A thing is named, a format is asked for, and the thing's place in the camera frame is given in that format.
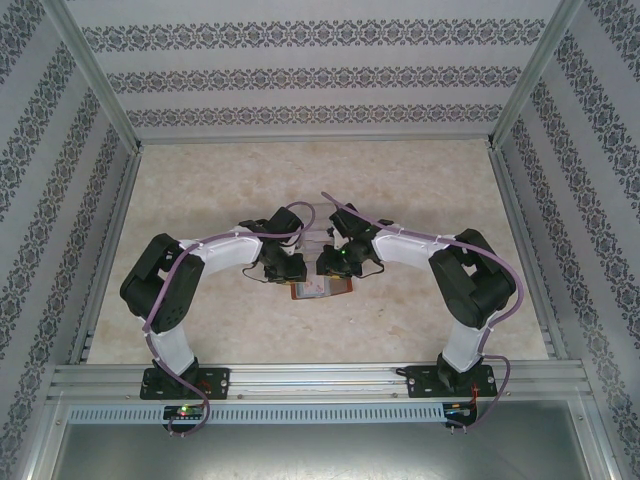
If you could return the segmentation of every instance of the enclosure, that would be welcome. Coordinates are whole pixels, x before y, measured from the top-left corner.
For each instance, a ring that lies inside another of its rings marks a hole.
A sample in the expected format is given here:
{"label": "enclosure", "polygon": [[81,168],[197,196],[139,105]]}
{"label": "enclosure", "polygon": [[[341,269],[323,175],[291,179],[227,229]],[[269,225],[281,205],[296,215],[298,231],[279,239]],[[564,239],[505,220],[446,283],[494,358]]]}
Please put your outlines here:
{"label": "enclosure", "polygon": [[[0,478],[640,477],[639,7],[3,1]],[[431,275],[388,263],[294,301],[236,268],[184,322],[226,399],[169,438],[177,403],[139,398],[127,273],[158,233],[298,200],[325,229],[323,190],[482,231],[522,276],[487,344],[512,364],[497,408],[452,435],[463,399],[416,400],[395,373],[452,328]]]}

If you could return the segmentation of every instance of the beige floor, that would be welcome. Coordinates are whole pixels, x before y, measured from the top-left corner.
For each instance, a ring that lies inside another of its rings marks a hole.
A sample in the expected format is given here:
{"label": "beige floor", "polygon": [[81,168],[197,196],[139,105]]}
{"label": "beige floor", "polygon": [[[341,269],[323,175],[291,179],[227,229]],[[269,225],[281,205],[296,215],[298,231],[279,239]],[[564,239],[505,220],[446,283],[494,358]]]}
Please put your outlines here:
{"label": "beige floor", "polygon": [[[205,237],[294,200],[323,202],[321,190],[407,228],[476,228],[521,271],[481,140],[146,147],[89,363],[150,362],[118,289],[151,237]],[[232,268],[201,282],[185,329],[201,363],[435,360],[453,320],[430,274],[388,264],[384,275],[354,287],[292,301],[288,287],[253,282]],[[546,358],[528,297],[487,351]]]}

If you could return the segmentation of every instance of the patterned wallpaper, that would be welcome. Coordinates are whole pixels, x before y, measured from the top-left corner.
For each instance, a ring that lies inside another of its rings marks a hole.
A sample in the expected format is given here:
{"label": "patterned wallpaper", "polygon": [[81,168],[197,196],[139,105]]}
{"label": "patterned wallpaper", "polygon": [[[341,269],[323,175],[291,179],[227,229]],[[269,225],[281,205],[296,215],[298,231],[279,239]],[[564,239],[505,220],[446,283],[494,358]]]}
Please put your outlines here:
{"label": "patterned wallpaper", "polygon": [[68,2],[143,141],[488,134],[557,4]]}
{"label": "patterned wallpaper", "polygon": [[639,29],[634,2],[585,2],[502,146],[624,478],[640,478]]}
{"label": "patterned wallpaper", "polygon": [[37,0],[0,2],[0,479],[69,360],[130,156]]}

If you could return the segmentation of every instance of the wall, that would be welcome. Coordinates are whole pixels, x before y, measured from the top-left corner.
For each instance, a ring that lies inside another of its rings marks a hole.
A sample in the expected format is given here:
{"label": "wall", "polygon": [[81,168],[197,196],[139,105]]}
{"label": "wall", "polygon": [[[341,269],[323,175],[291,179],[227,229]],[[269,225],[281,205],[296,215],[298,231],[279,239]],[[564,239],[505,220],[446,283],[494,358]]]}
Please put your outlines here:
{"label": "wall", "polygon": [[143,140],[491,132],[558,0],[68,2]]}
{"label": "wall", "polygon": [[589,0],[504,143],[565,343],[640,477],[640,16]]}
{"label": "wall", "polygon": [[0,1],[0,479],[66,363],[130,155],[37,0]]}

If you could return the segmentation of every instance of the black mounting plate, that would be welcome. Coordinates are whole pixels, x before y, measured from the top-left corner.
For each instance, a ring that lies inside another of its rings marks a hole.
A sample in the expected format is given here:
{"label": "black mounting plate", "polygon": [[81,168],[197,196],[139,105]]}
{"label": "black mounting plate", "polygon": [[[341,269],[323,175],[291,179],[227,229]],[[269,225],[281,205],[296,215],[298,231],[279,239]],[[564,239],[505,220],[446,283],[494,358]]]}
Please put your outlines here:
{"label": "black mounting plate", "polygon": [[478,388],[478,397],[495,397],[498,394],[493,368],[489,365],[479,365],[472,384],[455,393],[450,392],[440,381],[436,365],[410,365],[397,369],[396,372],[406,377],[409,398],[472,397],[473,383]]}
{"label": "black mounting plate", "polygon": [[[194,385],[205,393],[209,400],[226,400],[229,392],[228,368],[198,368]],[[186,395],[167,384],[167,377],[157,368],[147,368],[142,376],[141,400],[201,400],[189,390]]]}

